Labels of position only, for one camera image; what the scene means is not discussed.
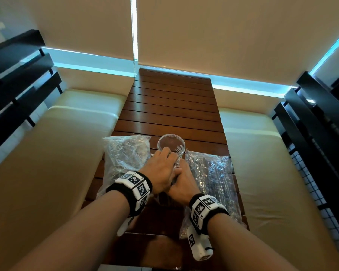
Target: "wristband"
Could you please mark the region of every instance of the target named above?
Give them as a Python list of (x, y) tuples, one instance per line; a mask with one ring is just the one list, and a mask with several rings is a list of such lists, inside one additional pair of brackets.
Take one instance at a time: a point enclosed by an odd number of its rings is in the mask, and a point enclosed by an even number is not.
[(129, 203), (129, 216), (138, 216), (148, 201), (152, 191), (152, 183), (140, 172), (128, 171), (109, 186), (105, 191), (117, 190), (121, 192)]
[(196, 194), (190, 200), (191, 215), (190, 220), (198, 235), (208, 235), (207, 224), (210, 218), (218, 213), (228, 212), (215, 197), (204, 194)]

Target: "black railing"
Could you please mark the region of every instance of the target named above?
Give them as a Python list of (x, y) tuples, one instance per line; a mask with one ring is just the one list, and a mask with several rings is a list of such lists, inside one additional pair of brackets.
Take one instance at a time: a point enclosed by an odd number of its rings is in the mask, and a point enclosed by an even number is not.
[[(41, 47), (45, 45), (38, 30), (29, 30), (10, 40), (0, 43), (0, 145), (25, 121), (35, 123), (29, 115), (50, 95), (60, 88), (59, 74), (54, 73), (54, 63)], [(19, 62), (38, 51), (33, 59), (22, 65)], [(45, 73), (49, 76), (39, 87), (33, 84)]]
[(285, 95), (286, 102), (277, 105), (273, 119), (280, 119), (285, 144), (294, 144), (339, 222), (339, 99), (334, 95), (339, 93), (308, 72), (297, 83)]

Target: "plastic wrap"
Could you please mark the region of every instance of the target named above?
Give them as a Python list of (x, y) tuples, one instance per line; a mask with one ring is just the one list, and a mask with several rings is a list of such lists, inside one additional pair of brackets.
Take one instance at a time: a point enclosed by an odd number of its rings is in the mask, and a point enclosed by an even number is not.
[[(242, 223), (239, 201), (232, 178), (232, 165), (228, 156), (216, 156), (186, 150), (185, 160), (190, 165), (192, 175), (202, 193), (214, 196), (227, 209), (230, 216)], [(186, 230), (191, 225), (189, 207), (185, 208), (180, 238), (186, 238)]]
[(115, 179), (127, 171), (138, 171), (151, 157), (149, 140), (151, 136), (113, 136), (104, 141), (104, 178), (97, 198), (105, 194), (105, 190)]

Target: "beige roller blind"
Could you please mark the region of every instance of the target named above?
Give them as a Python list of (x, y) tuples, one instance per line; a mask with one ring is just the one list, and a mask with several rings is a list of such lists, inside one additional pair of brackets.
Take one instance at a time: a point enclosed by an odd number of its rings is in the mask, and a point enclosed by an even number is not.
[(137, 0), (143, 65), (292, 85), (339, 38), (339, 0)]
[(131, 0), (22, 0), (48, 47), (133, 59)]

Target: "forearm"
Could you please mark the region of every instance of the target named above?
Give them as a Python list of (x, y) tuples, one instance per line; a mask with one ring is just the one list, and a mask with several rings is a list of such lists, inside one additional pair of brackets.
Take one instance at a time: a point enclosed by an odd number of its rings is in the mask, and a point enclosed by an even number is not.
[(125, 196), (110, 191), (46, 238), (12, 271), (97, 270), (128, 215)]
[(231, 271), (296, 271), (287, 260), (226, 214), (208, 222), (211, 244)]

